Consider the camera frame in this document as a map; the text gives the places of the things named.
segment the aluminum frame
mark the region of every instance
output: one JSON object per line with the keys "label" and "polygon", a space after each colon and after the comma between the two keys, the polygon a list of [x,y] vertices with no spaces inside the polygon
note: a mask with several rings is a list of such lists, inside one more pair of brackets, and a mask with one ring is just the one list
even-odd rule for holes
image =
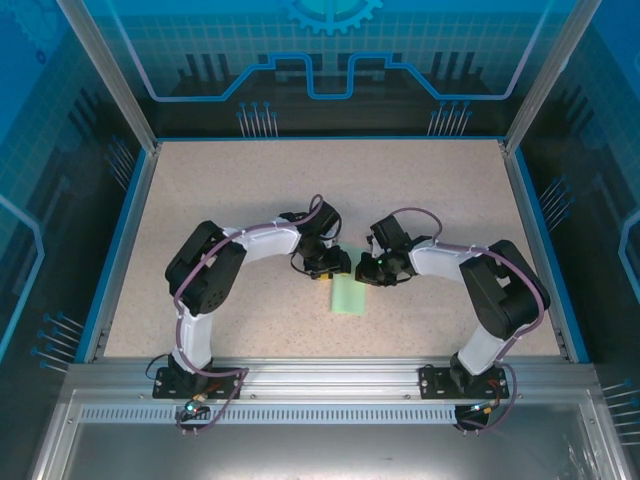
{"label": "aluminum frame", "polygon": [[569,57],[591,23],[602,0],[577,0],[567,21],[562,27],[538,76],[520,106],[505,137],[507,152],[513,154],[520,146],[525,133],[540,111],[556,80],[564,70]]}
{"label": "aluminum frame", "polygon": [[536,271],[542,283],[547,287],[549,296],[551,297],[549,317],[554,327],[560,330],[560,335],[563,340],[560,347],[566,350],[566,354],[572,362],[579,362],[580,358],[576,350],[575,340],[571,335],[567,315],[560,300],[558,285],[552,273],[549,257],[545,254],[544,242],[540,234],[540,226],[535,220],[533,204],[527,195],[523,173],[518,165],[515,151],[510,152],[503,147],[503,158],[505,168],[507,169],[507,176],[511,181],[516,206],[520,213],[520,219],[522,220],[522,226],[524,227],[525,236],[529,242],[529,248],[531,249],[531,256],[533,257]]}
{"label": "aluminum frame", "polygon": [[[559,358],[510,359],[518,376],[517,404],[579,405],[585,437],[603,479],[631,479],[615,428],[592,365]],[[123,359],[69,368],[33,479],[62,478],[82,409],[92,405],[140,408],[181,401],[154,400],[144,376],[147,360]],[[233,405],[384,405],[390,411],[407,405],[460,404],[454,400],[421,400],[417,369],[427,363],[445,366],[444,357],[372,359],[220,359],[221,366],[251,369]],[[114,423],[126,423],[121,419]]]}
{"label": "aluminum frame", "polygon": [[140,145],[147,153],[154,153],[158,143],[155,134],[87,7],[81,0],[56,1]]}
{"label": "aluminum frame", "polygon": [[83,362],[93,361],[97,354],[96,352],[100,347],[99,341],[101,339],[106,339],[102,338],[102,334],[110,328],[111,322],[113,321],[113,317],[116,313],[118,299],[120,298],[120,292],[122,291],[122,285],[124,284],[124,278],[127,273],[127,266],[129,265],[131,253],[133,252],[136,234],[138,233],[142,213],[147,202],[149,190],[151,189],[153,174],[155,172],[156,165],[158,164],[160,150],[161,147],[159,146],[152,154],[147,154],[143,160],[144,164],[142,166],[142,171],[140,172],[140,179],[136,185],[136,190],[131,201],[127,219],[122,230],[121,241],[114,257],[111,272],[109,273],[103,301],[100,304],[100,308],[96,316],[95,326],[91,331],[89,347],[82,358]]}

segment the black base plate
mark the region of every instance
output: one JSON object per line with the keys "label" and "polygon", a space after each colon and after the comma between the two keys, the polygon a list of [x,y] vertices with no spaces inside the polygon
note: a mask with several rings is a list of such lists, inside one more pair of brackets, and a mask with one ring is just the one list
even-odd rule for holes
{"label": "black base plate", "polygon": [[434,367],[426,365],[418,369],[418,384],[420,385],[420,397],[423,400],[492,400],[496,398],[496,392],[487,382],[496,380],[498,383],[504,381],[504,386],[500,387],[500,398],[509,398],[509,386],[506,383],[506,376],[502,368],[490,368],[482,375],[474,377],[474,384],[477,388],[469,389],[466,395],[461,395],[458,387],[449,376],[449,367]]}
{"label": "black base plate", "polygon": [[[207,369],[213,373],[223,373],[230,370],[236,370],[235,368],[209,368]],[[207,379],[207,388],[218,385],[211,390],[207,397],[209,399],[223,399],[226,400],[231,395],[235,385],[233,382],[239,380],[239,376],[223,377],[223,378],[209,378]],[[159,368],[156,373],[156,382],[153,386],[153,398],[171,398],[171,399],[184,399],[188,400],[198,393],[202,393],[203,390],[195,391],[193,387],[185,385],[180,376],[169,367]],[[240,390],[234,398],[240,397]]]}

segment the robotic arm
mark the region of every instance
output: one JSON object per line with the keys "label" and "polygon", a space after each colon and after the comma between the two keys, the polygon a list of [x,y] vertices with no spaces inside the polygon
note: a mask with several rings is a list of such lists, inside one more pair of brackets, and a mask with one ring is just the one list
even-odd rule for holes
{"label": "robotic arm", "polygon": [[[211,328],[214,311],[226,300],[240,267],[272,255],[299,254],[304,271],[312,279],[335,273],[350,273],[351,261],[346,252],[333,245],[341,218],[328,203],[323,202],[317,214],[297,226],[309,213],[283,213],[273,220],[272,227],[242,232],[222,247],[210,266],[204,266],[181,296],[185,308],[180,338],[185,363],[174,347],[169,364],[188,378],[196,369],[211,367]],[[169,291],[175,295],[201,258],[218,242],[239,232],[236,228],[220,228],[211,221],[198,225],[165,272]]]}
{"label": "robotic arm", "polygon": [[[395,286],[416,275],[437,275],[464,283],[480,325],[451,359],[450,379],[463,396],[484,384],[482,374],[493,368],[517,332],[539,315],[530,287],[506,265],[477,248],[446,245],[428,236],[411,239],[392,215],[371,227],[371,253],[363,253],[356,280],[375,286]],[[484,249],[515,266],[535,286],[544,308],[549,294],[515,245],[507,240]]]}

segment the purple cable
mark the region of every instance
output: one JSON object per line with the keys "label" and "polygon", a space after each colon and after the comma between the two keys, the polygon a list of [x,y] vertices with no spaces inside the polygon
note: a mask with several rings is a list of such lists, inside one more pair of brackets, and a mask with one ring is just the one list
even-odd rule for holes
{"label": "purple cable", "polygon": [[490,432],[491,430],[496,428],[498,425],[500,425],[502,422],[504,422],[509,416],[509,414],[511,413],[511,410],[513,409],[513,405],[516,403],[516,398],[518,397],[518,378],[516,377],[516,371],[508,363],[496,362],[496,367],[498,366],[503,366],[507,370],[509,370],[509,372],[511,373],[511,378],[513,379],[513,391],[511,392],[511,398],[509,399],[509,404],[507,405],[506,410],[498,420],[496,420],[494,423],[492,423],[488,427],[482,425],[481,423],[474,422],[473,420],[462,420],[462,423],[468,423],[469,425],[479,428],[483,432]]}
{"label": "purple cable", "polygon": [[[184,319],[184,307],[180,304],[180,299],[182,298],[182,294],[187,289],[189,284],[193,281],[193,279],[196,277],[198,272],[200,270],[202,270],[202,268],[207,264],[207,262],[218,251],[220,251],[220,249],[222,249],[222,247],[227,245],[229,242],[231,242],[234,239],[244,235],[247,232],[253,232],[255,230],[262,230],[262,229],[265,229],[265,228],[272,228],[274,226],[276,228],[277,227],[283,227],[283,228],[284,227],[297,227],[298,225],[302,225],[304,223],[307,223],[308,221],[313,219],[313,217],[315,217],[318,214],[318,212],[320,211],[320,208],[322,208],[322,204],[324,203],[324,199],[322,198],[322,195],[315,194],[313,196],[313,198],[311,198],[311,205],[313,205],[314,202],[316,202],[316,200],[318,202],[316,203],[313,211],[310,211],[307,216],[305,216],[304,218],[302,218],[300,220],[296,220],[295,222],[283,222],[283,223],[271,222],[271,223],[261,223],[261,224],[258,224],[258,225],[252,225],[251,227],[247,227],[247,228],[245,228],[243,230],[239,230],[239,231],[237,231],[235,233],[232,233],[227,238],[225,238],[224,240],[222,240],[219,243],[217,243],[216,245],[214,245],[213,248],[211,250],[209,250],[204,257],[202,257],[200,262],[194,267],[194,269],[191,271],[191,273],[189,273],[189,275],[187,275],[187,278],[184,279],[184,282],[182,282],[182,285],[180,285],[180,287],[176,291],[175,295],[173,296],[173,305],[176,307],[176,310],[178,311],[178,322],[176,323],[176,347],[177,347],[177,350],[178,350],[178,354],[180,355],[180,358],[182,359],[184,364],[187,365],[195,373],[198,373],[198,374],[200,374],[200,375],[202,375],[204,377],[209,377],[209,378],[223,378],[223,377],[232,377],[234,375],[241,375],[240,379],[238,380],[238,385],[236,385],[236,387],[233,389],[233,391],[231,392],[231,395],[229,395],[229,398],[227,399],[225,404],[222,406],[222,408],[220,409],[218,414],[213,418],[213,420],[211,422],[206,424],[204,427],[200,428],[200,431],[206,430],[208,428],[211,428],[220,419],[220,417],[224,414],[225,410],[227,409],[227,407],[231,403],[231,400],[233,399],[233,397],[236,396],[236,394],[238,393],[238,391],[242,387],[242,385],[244,383],[244,380],[245,380],[247,374],[249,373],[249,369],[248,368],[237,368],[235,370],[230,370],[228,372],[214,373],[214,372],[207,372],[205,370],[201,370],[201,369],[197,368],[193,363],[191,363],[191,360],[189,360],[189,358],[187,358],[187,356],[184,353],[184,348],[182,346],[182,336],[180,335],[180,332],[182,330],[182,321]],[[176,425],[179,428],[182,428],[182,422],[180,421],[180,418],[181,418],[183,412],[180,412],[180,414],[178,414],[178,421],[177,421]]]}
{"label": "purple cable", "polygon": [[533,323],[531,325],[529,325],[528,327],[525,327],[525,328],[523,328],[521,330],[516,331],[516,333],[513,335],[513,337],[511,337],[511,339],[509,339],[509,341],[505,344],[505,346],[502,348],[502,350],[500,350],[500,352],[498,353],[498,355],[496,357],[496,361],[502,360],[504,358],[504,356],[507,354],[507,352],[511,349],[511,347],[513,347],[513,345],[520,339],[520,337],[522,335],[524,335],[526,333],[529,333],[532,330],[535,330],[542,323],[542,320],[544,319],[544,302],[542,300],[542,295],[540,295],[540,292],[538,291],[538,289],[536,288],[534,283],[531,280],[529,280],[529,278],[524,274],[524,272],[522,270],[520,270],[517,266],[515,266],[512,262],[510,262],[509,260],[504,258],[502,255],[499,255],[499,254],[497,254],[495,252],[492,252],[491,250],[484,249],[484,248],[478,248],[478,247],[473,247],[473,246],[472,247],[465,247],[465,246],[462,246],[462,245],[452,245],[452,244],[448,244],[448,243],[437,242],[438,237],[442,233],[443,225],[442,225],[442,221],[440,221],[440,219],[438,218],[438,216],[435,213],[432,213],[429,210],[425,210],[424,208],[419,208],[419,207],[404,207],[404,208],[399,208],[398,210],[395,210],[395,211],[391,212],[389,214],[389,216],[395,215],[396,213],[407,212],[407,211],[424,213],[425,215],[430,216],[431,218],[433,218],[436,221],[436,223],[438,224],[438,230],[433,235],[433,240],[434,240],[434,242],[436,242],[436,245],[439,245],[442,248],[445,248],[447,250],[453,250],[453,251],[456,251],[456,252],[480,253],[482,255],[487,255],[488,257],[491,257],[491,258],[493,258],[495,260],[498,260],[500,263],[502,263],[504,266],[506,266],[509,270],[511,270],[513,273],[515,273],[516,276],[520,280],[522,280],[522,282],[527,286],[527,288],[529,290],[531,290],[531,294],[533,295],[533,298],[535,299],[536,305],[538,307],[538,316],[533,321]]}
{"label": "purple cable", "polygon": [[[236,385],[233,390],[231,391],[231,393],[229,394],[229,398],[227,398],[227,401],[224,402],[224,405],[222,405],[222,408],[220,409],[220,411],[216,414],[215,417],[213,417],[211,419],[211,421],[205,425],[203,425],[200,428],[194,428],[193,429],[193,435],[198,435],[198,432],[204,432],[206,430],[209,430],[211,427],[213,427],[216,423],[218,423],[218,420],[220,420],[222,418],[222,416],[224,415],[224,412],[227,411],[227,408],[229,408],[229,405],[231,404],[231,400],[233,400],[233,398],[237,395],[237,393],[240,391],[240,388],[242,387],[242,385],[244,384],[244,380],[247,377],[249,373],[249,369],[245,368],[244,369],[244,373],[242,374],[242,376],[240,377],[240,379],[238,380],[238,385]],[[182,410],[180,413],[178,413],[178,417],[176,418],[176,427],[178,427],[180,430],[182,430],[185,434],[186,432],[190,432],[190,430],[187,430],[186,428],[184,428],[183,423],[182,423],[182,416],[184,415],[185,410]]]}
{"label": "purple cable", "polygon": [[396,213],[402,213],[402,212],[420,212],[420,213],[424,213],[425,215],[429,215],[431,218],[433,218],[438,224],[438,230],[436,231],[436,233],[433,234],[434,240],[436,240],[442,233],[443,226],[438,216],[435,213],[430,212],[429,210],[425,210],[424,208],[419,208],[419,207],[399,208],[398,210],[394,210],[393,212],[391,212],[388,216],[391,217]]}
{"label": "purple cable", "polygon": [[481,253],[482,255],[486,255],[495,260],[498,260],[500,263],[506,266],[509,270],[515,273],[516,276],[520,280],[522,280],[522,282],[527,286],[527,288],[531,290],[531,294],[533,295],[533,298],[536,301],[536,305],[538,306],[538,317],[528,327],[525,327],[522,330],[516,331],[513,337],[511,337],[511,339],[505,344],[505,346],[502,348],[502,350],[500,350],[500,353],[498,353],[498,356],[496,357],[496,360],[502,360],[504,356],[507,354],[507,352],[511,349],[511,347],[513,347],[513,345],[516,343],[516,341],[518,341],[518,339],[520,339],[522,335],[529,333],[532,330],[535,330],[542,323],[542,320],[544,319],[544,302],[542,301],[542,295],[540,295],[540,292],[538,292],[538,289],[536,288],[534,283],[531,280],[529,280],[529,278],[524,274],[524,272],[520,270],[518,267],[516,267],[513,263],[511,263],[509,260],[504,258],[502,255],[492,252],[491,250],[478,248],[478,247],[464,247],[462,245],[452,245],[452,244],[440,243],[440,242],[438,242],[438,245],[447,250],[453,250],[457,252]]}

